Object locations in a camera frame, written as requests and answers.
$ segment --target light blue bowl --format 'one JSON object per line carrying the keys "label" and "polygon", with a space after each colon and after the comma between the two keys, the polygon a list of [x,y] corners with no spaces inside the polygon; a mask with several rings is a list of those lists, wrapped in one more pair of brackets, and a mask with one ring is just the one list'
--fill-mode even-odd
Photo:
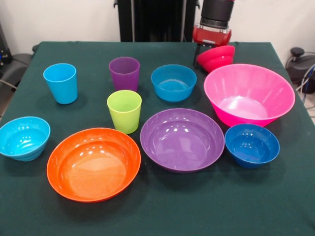
{"label": "light blue bowl", "polygon": [[191,95],[197,76],[186,66],[164,65],[153,71],[151,81],[159,98],[179,102]]}
{"label": "light blue bowl", "polygon": [[247,169],[273,161],[280,152],[276,136],[255,124],[238,124],[229,128],[225,145],[236,163]]}
{"label": "light blue bowl", "polygon": [[18,161],[32,161],[44,151],[49,124],[38,117],[14,119],[0,128],[0,154]]}

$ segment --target green tablecloth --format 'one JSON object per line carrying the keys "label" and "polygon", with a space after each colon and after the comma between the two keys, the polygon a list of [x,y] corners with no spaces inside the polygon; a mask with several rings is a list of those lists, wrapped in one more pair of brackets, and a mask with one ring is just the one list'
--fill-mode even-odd
{"label": "green tablecloth", "polygon": [[[235,62],[270,68],[288,78],[270,43],[234,43]],[[225,150],[209,168],[189,175],[155,165],[142,151],[134,182],[105,202],[84,204],[59,196],[48,183],[46,164],[56,145],[82,129],[113,127],[106,99],[114,91],[108,63],[131,56],[141,63],[139,129],[153,114],[176,107],[209,115],[222,127],[203,91],[206,73],[195,69],[197,85],[186,101],[157,98],[152,71],[170,63],[192,68],[193,43],[44,42],[27,69],[0,125],[21,116],[39,116],[52,128],[43,154],[22,163],[0,157],[0,236],[15,235],[315,235],[315,128],[300,99],[284,117],[267,126],[281,144],[279,157],[257,170],[238,167]],[[58,105],[44,69],[67,62],[77,68],[79,97]]]}

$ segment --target bowl rim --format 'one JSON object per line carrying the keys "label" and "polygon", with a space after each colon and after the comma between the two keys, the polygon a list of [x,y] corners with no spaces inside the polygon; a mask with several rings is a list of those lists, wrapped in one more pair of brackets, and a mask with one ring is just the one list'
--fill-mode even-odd
{"label": "bowl rim", "polygon": [[45,138],[44,142],[43,142],[40,146],[38,146],[36,149],[30,150],[30,151],[28,151],[28,152],[25,152],[25,153],[23,153],[23,154],[18,154],[18,155],[12,155],[12,154],[3,153],[2,150],[0,149],[0,154],[1,154],[1,155],[7,156],[7,157],[11,157],[11,158],[15,159],[15,158],[18,158],[18,157],[21,157],[21,156],[24,156],[24,155],[28,155],[28,154],[30,154],[30,153],[36,151],[36,150],[39,150],[39,149],[42,148],[44,145],[46,145],[46,143],[47,143],[47,141],[48,141],[48,139],[49,139],[49,137],[50,137],[51,128],[50,128],[49,123],[48,123],[46,120],[44,120],[43,118],[40,118],[40,117],[27,116],[27,117],[15,118],[15,119],[13,119],[13,120],[11,120],[11,121],[5,123],[5,124],[0,128],[0,132],[1,132],[2,128],[4,128],[6,125],[9,125],[10,123],[15,122],[15,121],[17,121],[17,120],[19,120],[19,119],[25,119],[25,118],[38,119],[38,120],[43,121],[43,122],[47,125],[47,127],[48,127],[48,135],[47,135],[47,137]]}
{"label": "bowl rim", "polygon": [[[190,72],[192,72],[193,74],[193,84],[192,86],[188,87],[187,89],[183,89],[183,90],[179,90],[179,91],[170,91],[170,90],[167,90],[167,89],[163,89],[161,88],[160,86],[158,86],[154,81],[153,81],[153,74],[156,73],[157,70],[163,68],[163,67],[170,67],[170,66],[174,66],[174,67],[182,67],[182,68],[185,68],[187,70],[189,70]],[[184,65],[179,65],[179,64],[167,64],[167,65],[162,65],[162,66],[159,66],[158,68],[156,68],[152,73],[151,73],[151,82],[152,84],[157,87],[159,90],[162,90],[162,91],[166,91],[166,92],[183,92],[183,91],[187,91],[189,89],[192,89],[193,87],[195,87],[196,83],[197,83],[197,75],[196,73],[190,69],[189,67],[187,66],[184,66]]]}
{"label": "bowl rim", "polygon": [[[261,128],[261,129],[267,131],[267,133],[271,134],[271,136],[273,136],[274,139],[277,141],[277,147],[278,147],[277,154],[276,154],[273,158],[271,158],[270,160],[264,161],[264,162],[247,161],[247,160],[244,160],[243,158],[241,158],[241,157],[235,155],[234,152],[232,152],[232,150],[230,149],[230,147],[229,147],[229,146],[227,145],[227,143],[226,143],[226,136],[227,136],[227,134],[228,134],[229,132],[231,132],[232,129],[234,129],[235,127],[238,127],[238,126],[252,126],[252,127],[254,127],[254,128]],[[241,160],[241,161],[244,161],[244,162],[246,162],[246,163],[250,163],[250,164],[256,164],[256,165],[257,165],[257,164],[259,164],[259,165],[267,164],[267,163],[273,161],[274,159],[276,159],[276,158],[279,156],[279,153],[280,153],[280,143],[279,143],[278,138],[277,138],[269,129],[267,129],[267,128],[265,128],[265,127],[262,127],[262,126],[260,126],[260,125],[257,125],[257,124],[242,123],[242,124],[236,124],[236,125],[234,125],[234,126],[228,128],[228,130],[226,131],[226,133],[225,133],[225,135],[224,135],[224,142],[225,142],[225,146],[226,146],[226,148],[228,149],[228,151],[229,151],[235,158],[237,158],[237,159],[239,159],[239,160]]]}
{"label": "bowl rim", "polygon": [[[172,169],[172,168],[170,168],[170,167],[167,167],[167,166],[164,166],[164,165],[158,163],[158,162],[155,161],[152,157],[150,157],[149,153],[143,148],[143,145],[142,145],[143,141],[142,141],[142,140],[143,140],[144,138],[142,138],[142,137],[143,137],[143,132],[144,132],[144,127],[145,127],[145,125],[146,125],[148,122],[150,122],[151,119],[153,119],[155,116],[160,115],[161,113],[164,113],[164,112],[166,112],[166,111],[178,111],[178,110],[184,110],[184,111],[189,111],[189,112],[196,112],[196,113],[198,113],[198,114],[200,114],[200,115],[202,115],[202,116],[204,116],[204,117],[207,117],[209,120],[211,120],[211,121],[219,128],[220,136],[223,138],[223,145],[222,145],[222,147],[221,147],[221,150],[219,151],[219,155],[218,155],[218,157],[217,157],[216,160],[214,160],[214,161],[211,162],[210,164],[205,165],[205,166],[203,166],[203,167],[199,167],[199,168],[195,168],[195,169],[190,169],[190,170],[176,170],[176,169]],[[197,171],[200,171],[200,170],[203,170],[203,169],[208,168],[209,166],[213,165],[213,164],[222,156],[222,153],[223,153],[223,151],[224,151],[225,136],[224,136],[224,133],[223,133],[221,127],[218,125],[218,123],[216,123],[216,122],[215,122],[211,117],[209,117],[208,115],[206,115],[206,114],[204,114],[204,113],[202,113],[202,112],[200,112],[200,111],[196,111],[196,110],[189,109],[189,108],[172,108],[172,109],[163,110],[163,111],[160,111],[160,112],[158,112],[158,113],[153,114],[153,115],[143,124],[143,126],[142,126],[142,128],[141,128],[141,132],[140,132],[140,144],[141,144],[141,147],[142,147],[143,151],[144,151],[145,154],[149,157],[149,159],[152,160],[152,161],[153,161],[154,163],[156,163],[157,165],[163,167],[163,168],[166,169],[166,170],[169,170],[169,171],[171,171],[171,172],[174,172],[174,173],[182,173],[182,174],[185,173],[185,174],[189,174],[189,173],[197,172]]]}
{"label": "bowl rim", "polygon": [[[125,136],[127,139],[129,139],[132,143],[135,144],[135,146],[137,147],[137,153],[139,155],[139,162],[138,162],[138,166],[136,166],[136,172],[135,172],[135,175],[125,184],[123,185],[122,188],[120,188],[119,190],[115,191],[114,193],[112,193],[111,195],[108,195],[107,197],[102,197],[102,198],[97,198],[97,199],[84,199],[84,198],[80,198],[80,197],[73,197],[73,196],[69,196],[67,194],[64,194],[62,192],[60,192],[58,189],[55,188],[54,185],[51,184],[51,179],[50,179],[50,174],[48,172],[48,167],[49,165],[52,165],[50,164],[51,163],[51,157],[52,155],[55,153],[55,151],[67,140],[69,139],[70,137],[73,137],[75,135],[78,135],[79,133],[83,133],[83,132],[87,132],[87,131],[90,131],[90,130],[103,130],[103,131],[106,131],[106,130],[111,130],[111,131],[114,131],[114,132],[117,132],[117,133],[120,133],[122,134],[123,136]],[[139,170],[140,170],[140,166],[141,166],[141,152],[140,152],[140,148],[138,146],[138,144],[136,143],[135,140],[133,140],[133,138],[131,138],[129,135],[117,130],[117,129],[112,129],[112,128],[105,128],[105,127],[94,127],[94,128],[88,128],[88,129],[83,129],[83,130],[80,130],[78,132],[75,132],[69,136],[67,136],[66,138],[64,138],[55,148],[54,150],[51,152],[49,158],[48,158],[48,161],[47,161],[47,166],[46,166],[46,174],[47,174],[47,179],[48,179],[48,182],[50,184],[50,186],[58,193],[60,194],[61,196],[67,198],[67,199],[70,199],[70,200],[73,200],[73,201],[77,201],[77,202],[82,202],[82,203],[94,203],[94,202],[101,202],[101,201],[105,201],[107,199],[111,199],[113,197],[115,197],[116,195],[120,194],[122,191],[124,191],[132,182],[133,180],[136,178],[136,176],[138,175],[139,173]]]}
{"label": "bowl rim", "polygon": [[[221,69],[224,69],[225,67],[237,67],[237,66],[248,66],[248,67],[257,67],[259,69],[264,69],[264,70],[268,70],[270,73],[274,74],[274,75],[277,75],[279,78],[281,78],[287,85],[288,85],[288,88],[291,88],[290,91],[291,91],[291,94],[292,94],[292,98],[293,98],[293,102],[292,104],[288,107],[288,109],[284,112],[282,112],[281,114],[277,115],[277,116],[273,116],[273,117],[267,117],[267,118],[264,118],[264,119],[261,119],[261,118],[247,118],[247,117],[241,117],[241,116],[236,116],[232,113],[230,113],[229,111],[221,108],[217,103],[215,103],[212,98],[210,97],[210,95],[208,94],[207,90],[206,90],[206,84],[207,84],[207,81],[209,81],[209,77],[210,75],[212,74],[212,72],[214,71],[217,71],[217,70],[221,70]],[[296,96],[295,96],[295,91],[293,89],[293,87],[291,86],[290,82],[288,80],[286,80],[282,75],[276,73],[275,71],[273,70],[270,70],[268,68],[265,68],[263,66],[259,66],[259,65],[253,65],[253,64],[246,64],[246,63],[235,63],[235,64],[230,64],[230,65],[224,65],[224,66],[221,66],[215,70],[213,70],[211,73],[209,73],[203,83],[203,90],[205,91],[208,99],[210,100],[210,102],[212,104],[214,104],[216,107],[218,107],[220,110],[228,113],[229,115],[232,115],[232,116],[235,116],[235,117],[239,117],[239,118],[243,118],[243,119],[248,119],[248,120],[255,120],[255,121],[259,121],[259,120],[272,120],[272,119],[277,119],[279,117],[282,117],[284,116],[285,114],[287,114],[289,111],[291,111],[291,109],[293,108],[293,106],[295,105],[295,101],[296,101]]]}

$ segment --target white wall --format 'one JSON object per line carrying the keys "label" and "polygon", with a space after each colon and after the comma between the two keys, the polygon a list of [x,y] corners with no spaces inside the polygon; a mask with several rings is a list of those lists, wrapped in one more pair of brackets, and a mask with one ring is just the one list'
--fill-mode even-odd
{"label": "white wall", "polygon": [[41,41],[120,41],[114,0],[0,0],[0,22],[12,53]]}
{"label": "white wall", "polygon": [[[120,40],[113,0],[0,3],[0,22],[12,53],[30,53],[32,46],[41,41]],[[282,62],[293,46],[315,51],[314,9],[315,0],[236,0],[230,21],[231,41],[270,41]]]}

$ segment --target pink bowl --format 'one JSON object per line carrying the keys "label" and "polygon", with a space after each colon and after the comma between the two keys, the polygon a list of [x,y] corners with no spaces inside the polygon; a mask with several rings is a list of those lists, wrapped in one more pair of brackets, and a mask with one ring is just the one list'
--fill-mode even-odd
{"label": "pink bowl", "polygon": [[265,126],[288,113],[295,103],[290,83],[261,66],[232,64],[211,72],[204,89],[220,120],[228,126]]}
{"label": "pink bowl", "polygon": [[221,66],[233,63],[235,47],[226,45],[205,51],[197,57],[197,62],[209,73]]}

